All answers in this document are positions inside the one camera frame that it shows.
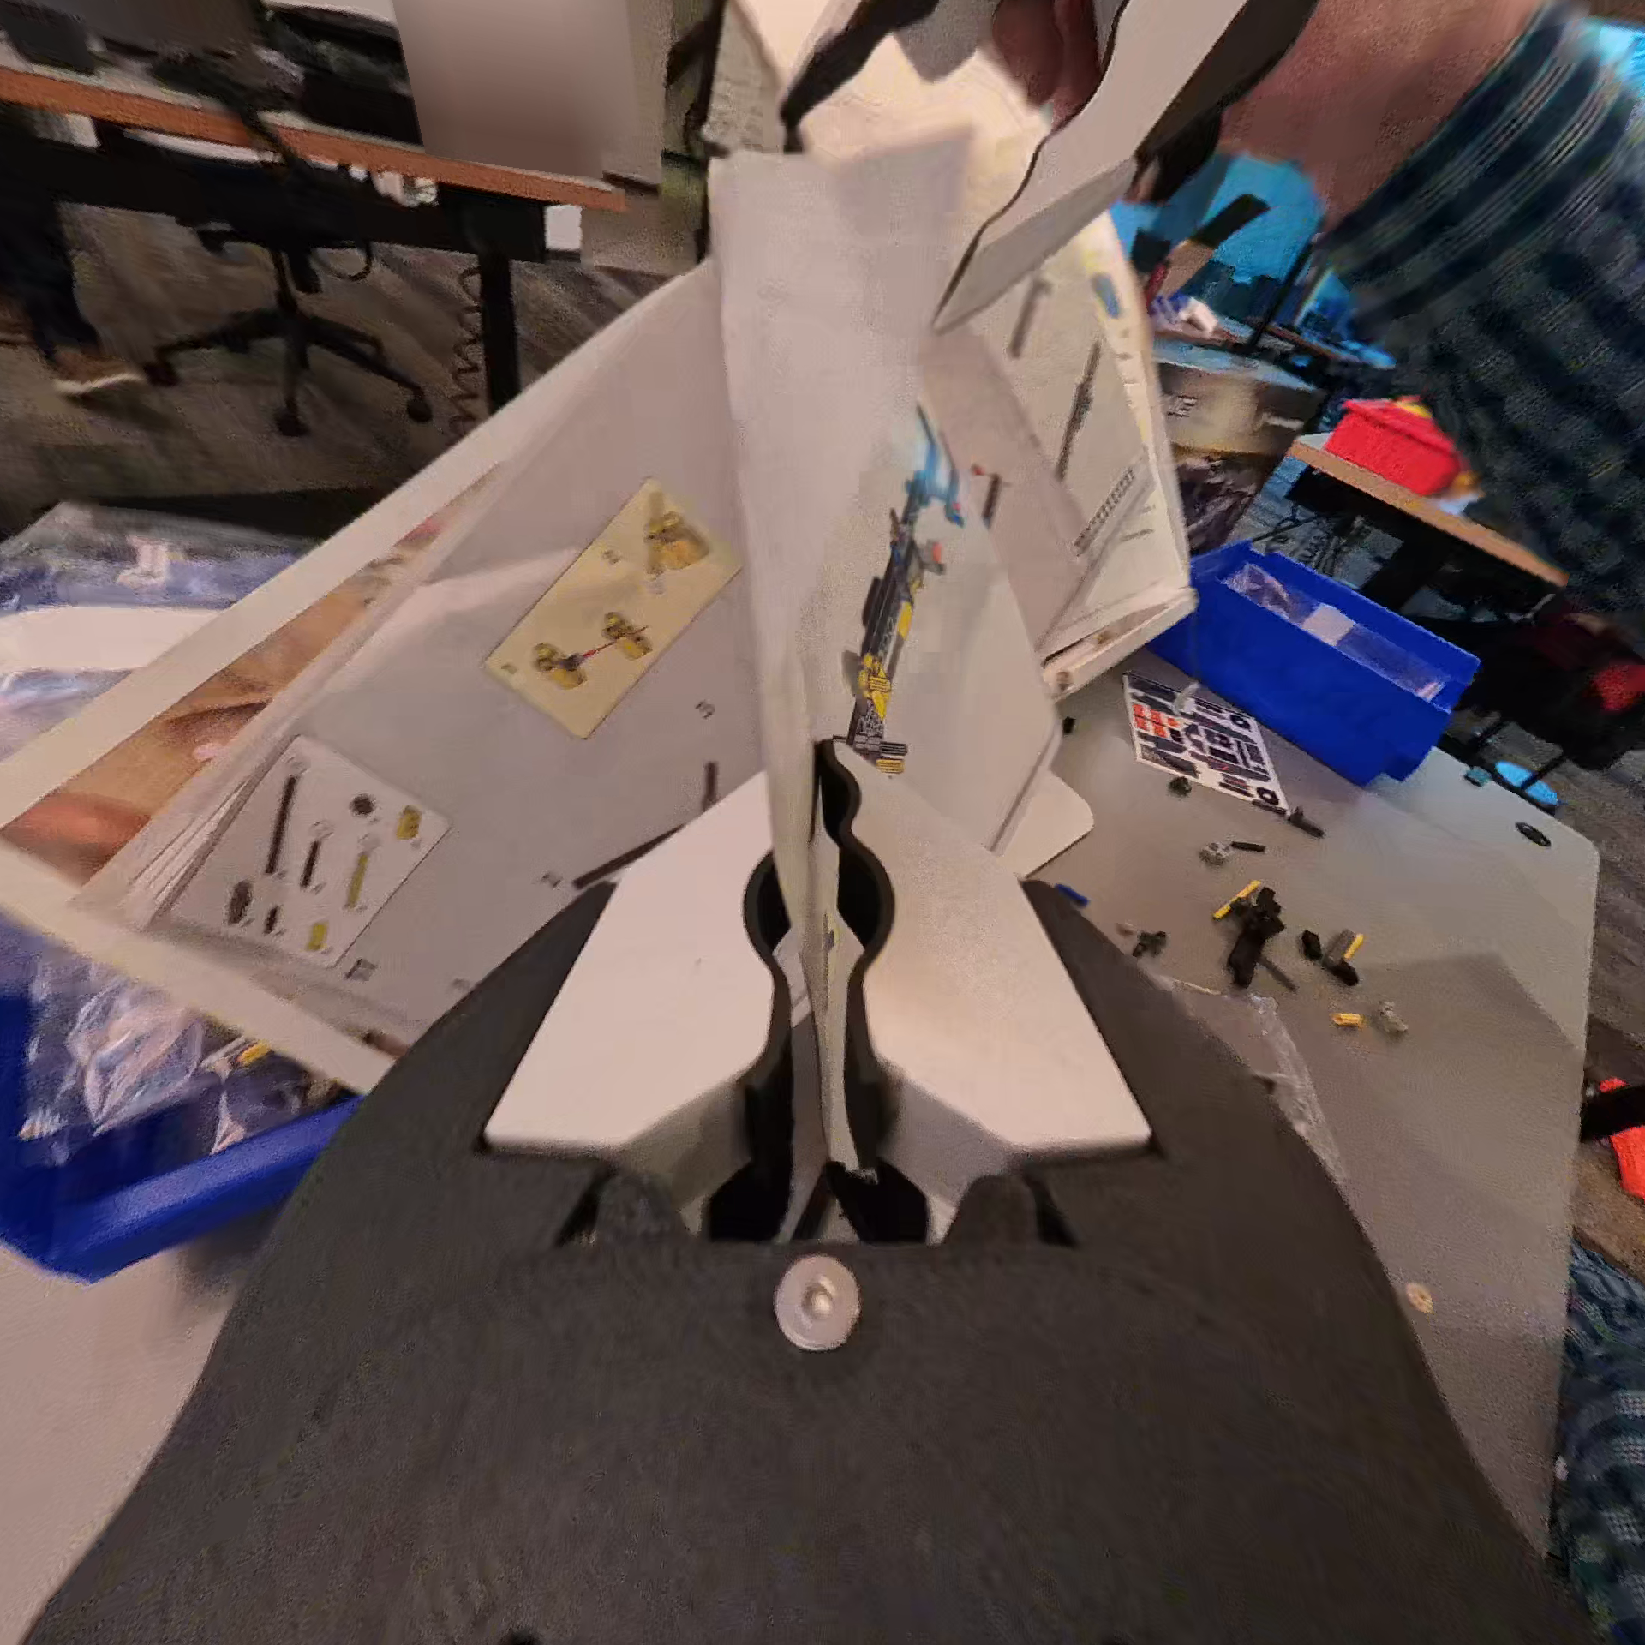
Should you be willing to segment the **lego sticker sheet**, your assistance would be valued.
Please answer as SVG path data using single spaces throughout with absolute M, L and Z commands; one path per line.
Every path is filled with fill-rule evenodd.
M 1123 699 L 1141 763 L 1268 812 L 1291 810 L 1266 732 L 1244 711 L 1199 685 L 1164 685 L 1141 671 L 1125 671 Z

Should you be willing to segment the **red plastic bin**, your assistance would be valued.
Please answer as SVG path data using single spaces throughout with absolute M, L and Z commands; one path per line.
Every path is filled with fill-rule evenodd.
M 1448 493 L 1468 474 L 1458 446 L 1413 397 L 1346 401 L 1325 450 L 1426 499 Z

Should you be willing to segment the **lego set cardboard box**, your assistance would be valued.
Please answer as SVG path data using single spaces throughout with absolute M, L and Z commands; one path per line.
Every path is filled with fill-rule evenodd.
M 1233 538 L 1295 438 L 1317 427 L 1327 391 L 1262 356 L 1203 342 L 1158 338 L 1154 364 L 1197 558 Z

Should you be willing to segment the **white lego instruction booklet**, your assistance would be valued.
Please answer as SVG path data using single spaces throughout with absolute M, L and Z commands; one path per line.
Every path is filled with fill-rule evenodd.
M 837 125 L 860 156 L 741 152 L 714 250 L 281 575 L 5 760 L 5 826 L 275 640 L 343 619 L 99 869 L 5 838 L 5 922 L 369 1090 L 578 895 L 708 808 L 812 867 L 813 744 L 849 742 L 939 881 L 1003 861 L 1060 720 L 1054 622 L 1103 577 L 1001 352 L 939 309 L 962 229 L 1031 172 L 974 145 L 982 70 L 915 103 L 900 51 Z

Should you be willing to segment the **dark office chair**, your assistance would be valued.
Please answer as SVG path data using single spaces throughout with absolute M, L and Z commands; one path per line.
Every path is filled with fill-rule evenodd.
M 1483 754 L 1507 726 L 1589 771 L 1644 748 L 1642 640 L 1611 619 L 1552 599 L 1518 620 L 1438 622 L 1434 632 L 1477 660 L 1456 709 L 1481 724 L 1450 732 L 1454 754 Z

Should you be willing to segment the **black office chair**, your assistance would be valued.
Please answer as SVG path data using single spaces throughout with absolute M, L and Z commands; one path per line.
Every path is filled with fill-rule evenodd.
M 232 248 L 259 250 L 271 264 L 275 299 L 263 307 L 238 311 L 230 321 L 204 333 L 157 342 L 142 370 L 150 384 L 179 384 L 179 360 L 201 354 L 249 356 L 261 342 L 281 346 L 281 401 L 275 431 L 285 438 L 304 438 L 310 425 L 302 413 L 302 382 L 312 374 L 314 354 L 324 352 L 365 376 L 392 384 L 404 401 L 404 415 L 414 425 L 432 425 L 436 409 L 424 385 L 398 370 L 383 340 L 351 323 L 328 319 L 304 303 L 320 295 L 324 280 L 320 254 L 342 250 L 342 239 L 314 239 L 295 231 L 253 233 L 226 221 L 193 227 L 201 246 L 222 258 Z

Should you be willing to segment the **wooden edged office desk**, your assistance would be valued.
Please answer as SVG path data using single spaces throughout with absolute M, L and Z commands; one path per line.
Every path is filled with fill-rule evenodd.
M 1287 458 L 1303 466 L 1293 499 L 1303 487 L 1327 503 L 1325 515 L 1395 538 L 1395 552 L 1362 585 L 1374 603 L 1409 611 L 1424 595 L 1462 605 L 1505 597 L 1507 611 L 1522 615 L 1567 587 L 1567 573 L 1532 548 L 1330 452 L 1327 434 L 1293 440 Z
M 71 203 L 228 225 L 263 211 L 324 215 L 343 241 L 459 254 L 473 266 L 483 395 L 500 411 L 522 391 L 514 268 L 557 256 L 547 209 L 625 213 L 641 194 L 580 178 L 434 156 L 377 133 L 318 125 L 257 107 L 224 70 L 175 88 L 144 64 L 93 74 L 38 66 L 5 41 L 5 107 L 85 117 L 93 149 L 58 137 L 5 135 L 13 180 Z

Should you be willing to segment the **person's right hand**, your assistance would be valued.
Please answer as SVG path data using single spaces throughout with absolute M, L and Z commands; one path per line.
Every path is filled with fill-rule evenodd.
M 1105 45 L 1094 2 L 1000 2 L 994 55 L 1054 127 L 1076 117 L 1101 84 Z

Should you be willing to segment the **orange black object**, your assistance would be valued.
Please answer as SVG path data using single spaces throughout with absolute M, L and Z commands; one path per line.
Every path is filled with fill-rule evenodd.
M 1579 1137 L 1609 1143 L 1624 1190 L 1644 1202 L 1644 1083 L 1620 1077 L 1593 1083 L 1581 1108 Z

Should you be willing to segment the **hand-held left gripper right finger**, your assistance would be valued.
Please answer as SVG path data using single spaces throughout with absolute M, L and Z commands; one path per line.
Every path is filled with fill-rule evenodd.
M 847 744 L 817 746 L 817 1051 L 819 1188 L 859 1241 L 1152 1141 L 1019 875 Z

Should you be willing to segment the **clear plastic bag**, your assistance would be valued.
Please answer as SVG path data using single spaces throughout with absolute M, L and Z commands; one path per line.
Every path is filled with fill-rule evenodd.
M 1272 1102 L 1329 1173 L 1344 1183 L 1344 1161 L 1325 1116 L 1311 1069 L 1280 1014 L 1280 1004 L 1254 993 L 1217 993 L 1193 981 L 1160 975 L 1174 995 L 1266 1087 Z
M 1352 589 L 1332 581 L 1321 591 L 1321 579 L 1305 564 L 1260 554 L 1225 570 L 1221 583 L 1423 701 L 1438 703 L 1452 689 L 1454 669 L 1434 658 L 1426 630 L 1385 609 L 1372 617 L 1374 605 L 1352 601 Z

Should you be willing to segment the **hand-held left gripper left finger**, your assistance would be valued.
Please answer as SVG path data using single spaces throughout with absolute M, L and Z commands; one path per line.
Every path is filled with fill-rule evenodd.
M 600 1161 L 704 1212 L 790 1214 L 790 914 L 755 775 L 620 875 L 486 1122 L 496 1151 Z

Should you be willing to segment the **pile of clear plastic bags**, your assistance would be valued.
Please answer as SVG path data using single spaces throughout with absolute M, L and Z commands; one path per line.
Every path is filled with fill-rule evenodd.
M 222 611 L 308 540 L 220 521 L 61 503 L 5 544 L 5 617 L 138 607 Z M 173 996 L 3 922 L 5 998 L 28 1006 L 20 1137 L 61 1165 L 95 1139 L 179 1116 L 189 1159 L 338 1100 L 338 1089 Z

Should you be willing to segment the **small black yellow lego assembly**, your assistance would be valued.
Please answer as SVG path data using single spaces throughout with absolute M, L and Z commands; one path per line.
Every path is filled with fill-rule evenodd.
M 1268 946 L 1285 932 L 1283 904 L 1268 883 L 1252 879 L 1217 908 L 1213 918 L 1233 932 L 1225 959 L 1227 975 L 1231 985 L 1244 993 L 1268 963 Z

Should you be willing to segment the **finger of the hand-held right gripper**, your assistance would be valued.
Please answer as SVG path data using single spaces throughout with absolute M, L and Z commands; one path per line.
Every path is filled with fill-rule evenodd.
M 1101 217 L 1141 172 L 1221 111 L 1252 72 L 1250 4 L 1094 4 L 1097 84 L 1045 137 L 1015 194 L 978 229 L 941 299 L 951 331 L 1037 272 Z
M 851 11 L 853 4 L 727 4 L 714 70 L 714 145 L 784 149 L 784 100 L 813 51 Z M 947 131 L 937 88 L 890 37 L 847 86 L 802 119 L 798 139 L 804 149 L 892 149 Z

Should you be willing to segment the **person's right forearm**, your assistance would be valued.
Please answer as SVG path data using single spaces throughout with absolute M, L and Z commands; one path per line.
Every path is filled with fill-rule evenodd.
M 1319 4 L 1225 139 L 1309 178 L 1366 329 L 1511 532 L 1640 638 L 1642 100 L 1585 15 Z

